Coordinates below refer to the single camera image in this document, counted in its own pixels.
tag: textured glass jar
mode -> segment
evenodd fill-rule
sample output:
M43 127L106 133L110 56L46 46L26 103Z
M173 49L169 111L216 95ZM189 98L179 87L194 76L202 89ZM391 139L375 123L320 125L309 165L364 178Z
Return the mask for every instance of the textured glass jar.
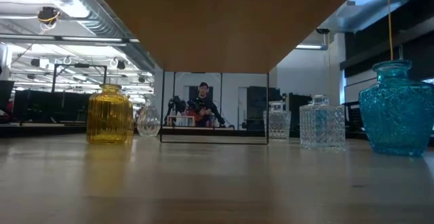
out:
M344 106L330 106L324 95L300 107L300 144L309 149L345 150Z
M377 83L359 93L360 112L377 153L420 156L434 124L434 86L411 81L408 60L375 64Z
M146 94L145 104L137 118L137 131L141 136L156 136L160 130L160 115L155 106L155 95Z
M284 102L269 102L269 138L289 139L291 113L283 110ZM264 111L264 126L267 133L267 111Z
M128 99L121 86L102 84L102 93L89 98L87 141L95 144L124 143L127 139Z

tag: table surface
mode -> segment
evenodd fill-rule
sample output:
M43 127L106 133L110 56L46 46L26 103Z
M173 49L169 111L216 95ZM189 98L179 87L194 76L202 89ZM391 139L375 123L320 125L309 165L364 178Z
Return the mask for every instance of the table surface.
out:
M0 223L434 223L434 152L0 138Z

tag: clear glass jar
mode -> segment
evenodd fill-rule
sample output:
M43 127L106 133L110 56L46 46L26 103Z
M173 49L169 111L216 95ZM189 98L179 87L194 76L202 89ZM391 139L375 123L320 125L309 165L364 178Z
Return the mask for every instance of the clear glass jar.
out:
M89 99L87 141L94 144L119 144L127 140L128 99L119 93L121 86L102 84L102 93Z
M145 104L137 118L137 131L141 136L156 136L160 130L160 115L155 106L155 95L144 95Z
M269 102L269 138L286 139L290 137L291 113L283 110L285 102ZM267 133L267 112L264 111L264 127Z
M330 106L324 95L316 95L300 107L300 144L309 149L345 150L345 109Z

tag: yellow glass vase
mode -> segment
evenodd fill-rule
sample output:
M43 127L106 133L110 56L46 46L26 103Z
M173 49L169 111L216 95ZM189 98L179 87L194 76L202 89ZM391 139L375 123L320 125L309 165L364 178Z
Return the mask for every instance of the yellow glass vase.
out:
M102 93L89 98L87 141L92 144L121 144L127 140L129 101L121 86L102 84Z

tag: person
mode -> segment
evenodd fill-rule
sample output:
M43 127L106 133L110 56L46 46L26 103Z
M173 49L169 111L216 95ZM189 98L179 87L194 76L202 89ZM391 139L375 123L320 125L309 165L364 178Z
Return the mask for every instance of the person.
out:
M199 108L199 114L202 116L200 120L196 121L196 126L204 127L210 120L211 115L214 114L220 124L220 127L224 127L224 119L217 110L217 106L208 98L208 84L201 82L199 85L199 94L195 99L195 104L201 105Z

